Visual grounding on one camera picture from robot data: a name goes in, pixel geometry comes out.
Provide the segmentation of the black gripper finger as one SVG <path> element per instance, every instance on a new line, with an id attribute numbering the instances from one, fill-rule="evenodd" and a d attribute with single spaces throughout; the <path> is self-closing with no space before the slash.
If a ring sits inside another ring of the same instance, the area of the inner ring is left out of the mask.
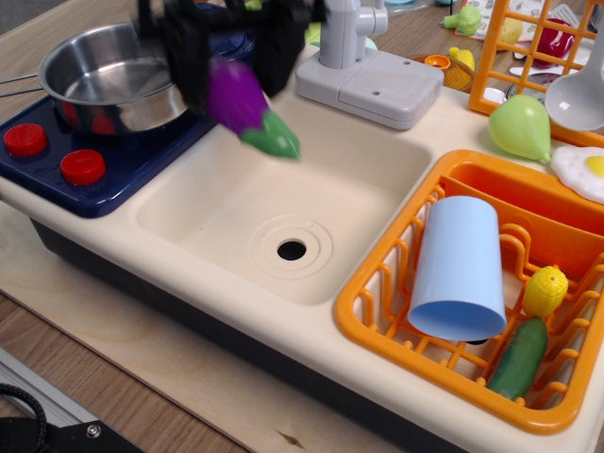
<path id="1" fill-rule="evenodd" d="M 183 102 L 192 112 L 205 114 L 210 58 L 207 30 L 190 21 L 166 19 L 162 38 L 171 78 Z"/>
<path id="2" fill-rule="evenodd" d="M 273 97 L 287 85 L 305 46 L 306 26 L 278 22 L 255 31 L 252 69 L 265 94 Z"/>

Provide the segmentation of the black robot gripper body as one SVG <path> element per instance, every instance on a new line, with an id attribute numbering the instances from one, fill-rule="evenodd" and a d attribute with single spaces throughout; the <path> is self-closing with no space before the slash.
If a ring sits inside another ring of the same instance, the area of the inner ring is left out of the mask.
<path id="1" fill-rule="evenodd" d="M 251 29 L 291 20 L 304 28 L 327 20 L 325 1 L 261 1 L 260 9 L 248 9 L 244 1 L 226 1 L 215 16 L 205 15 L 194 1 L 165 1 L 164 15 L 156 17 L 149 1 L 137 1 L 136 26 L 140 31 L 157 31 L 161 22 L 175 24 L 190 21 L 210 31 Z"/>

